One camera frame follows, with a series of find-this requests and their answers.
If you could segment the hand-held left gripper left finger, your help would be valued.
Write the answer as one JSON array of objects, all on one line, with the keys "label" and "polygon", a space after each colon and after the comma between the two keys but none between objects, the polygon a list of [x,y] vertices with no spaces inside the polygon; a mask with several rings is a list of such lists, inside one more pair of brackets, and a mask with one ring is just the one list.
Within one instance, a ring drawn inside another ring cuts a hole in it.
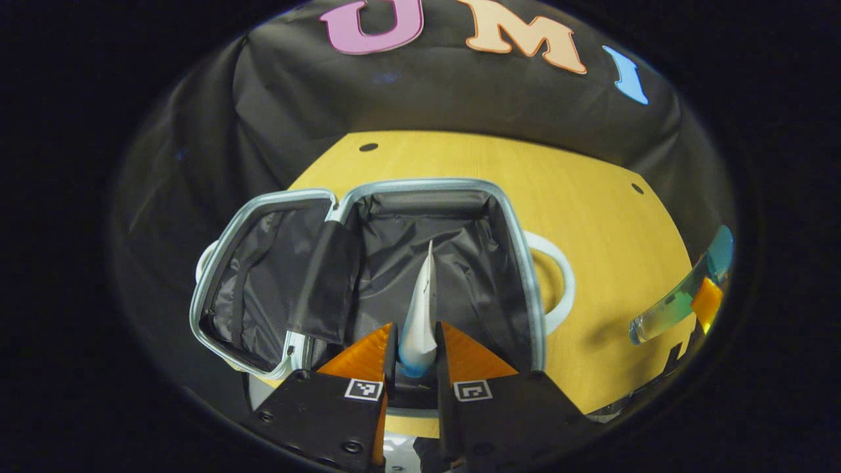
[{"label": "hand-held left gripper left finger", "polygon": [[303,460],[345,472],[382,472],[398,328],[388,323],[321,368],[296,369],[244,427]]}]

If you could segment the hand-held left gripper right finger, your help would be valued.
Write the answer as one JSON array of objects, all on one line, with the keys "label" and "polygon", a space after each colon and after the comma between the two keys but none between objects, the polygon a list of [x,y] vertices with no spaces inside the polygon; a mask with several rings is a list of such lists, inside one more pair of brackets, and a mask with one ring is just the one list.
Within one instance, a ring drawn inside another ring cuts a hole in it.
[{"label": "hand-held left gripper right finger", "polygon": [[440,455],[459,472],[528,472],[575,455],[604,430],[543,371],[516,369],[436,324]]}]

